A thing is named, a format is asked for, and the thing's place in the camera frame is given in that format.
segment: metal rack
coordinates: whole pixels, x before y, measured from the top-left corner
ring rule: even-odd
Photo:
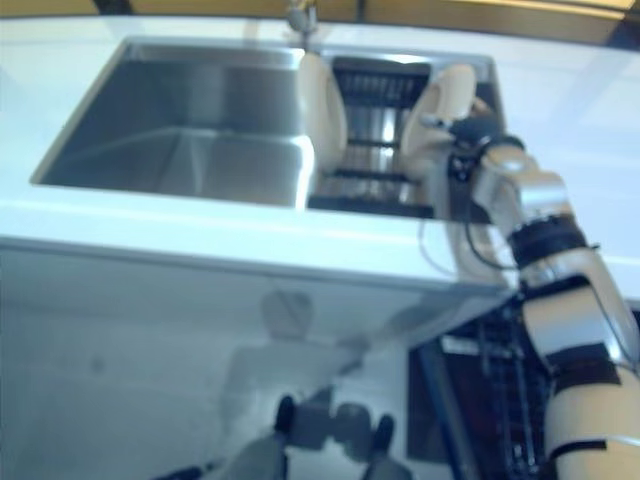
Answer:
[[[402,127],[429,81],[428,64],[339,57],[333,71],[347,114],[348,146],[339,170],[320,182],[311,208],[431,217],[397,166]]]
[[[477,356],[494,407],[506,480],[537,480],[545,462],[544,409],[550,381],[530,355],[518,331],[520,309],[507,307],[451,332],[443,350]]]

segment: kitchen sink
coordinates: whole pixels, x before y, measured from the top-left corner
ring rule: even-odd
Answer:
[[[281,45],[129,39],[33,181],[292,208],[358,211],[364,199],[373,207],[360,211],[433,216],[398,170],[402,124],[430,76],[454,62],[475,67],[479,96],[500,111],[491,59],[323,49],[349,134],[341,168],[323,175],[297,98],[303,55]]]

